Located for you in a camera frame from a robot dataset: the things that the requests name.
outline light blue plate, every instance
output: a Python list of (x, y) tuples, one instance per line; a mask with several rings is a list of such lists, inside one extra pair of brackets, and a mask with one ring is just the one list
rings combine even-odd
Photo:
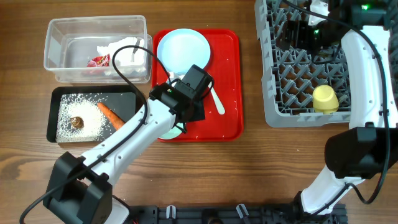
[(157, 47), (157, 56), (167, 71), (186, 73), (193, 64), (204, 68), (210, 59), (210, 45), (199, 32), (177, 29), (166, 34)]

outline red tray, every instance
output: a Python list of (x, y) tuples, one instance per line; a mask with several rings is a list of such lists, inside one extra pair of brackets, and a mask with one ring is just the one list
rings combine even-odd
[[(172, 29), (162, 30), (154, 37), (154, 52), (160, 40)], [(187, 123), (187, 134), (164, 142), (230, 141), (243, 132), (243, 106), (241, 90), (241, 65), (238, 36), (228, 29), (196, 29), (210, 44), (211, 57), (205, 70), (215, 80), (215, 90), (225, 114), (217, 112), (213, 97), (204, 100), (206, 119)], [(166, 82), (167, 78), (159, 63), (152, 61), (152, 87)]]

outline white granules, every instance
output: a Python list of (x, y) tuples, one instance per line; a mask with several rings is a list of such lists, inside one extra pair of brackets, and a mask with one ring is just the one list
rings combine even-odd
[[(106, 128), (106, 117), (97, 107), (104, 100), (99, 93), (62, 95), (58, 114), (57, 142), (99, 141)], [(73, 117), (81, 117), (83, 127), (74, 128), (70, 122)]]

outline toy carrot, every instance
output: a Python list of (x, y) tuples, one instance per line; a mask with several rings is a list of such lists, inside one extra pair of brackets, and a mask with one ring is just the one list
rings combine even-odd
[(125, 124), (125, 122), (122, 119), (120, 119), (116, 115), (116, 113), (114, 113), (108, 107), (106, 107), (105, 104), (98, 103), (97, 106), (102, 111), (102, 113), (104, 113), (104, 115), (109, 119), (109, 121), (116, 130), (119, 130)]

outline green light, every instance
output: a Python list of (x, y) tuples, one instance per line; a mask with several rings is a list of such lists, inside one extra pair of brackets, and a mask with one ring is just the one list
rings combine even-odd
[(363, 10), (368, 10), (371, 6), (369, 4), (361, 6)]

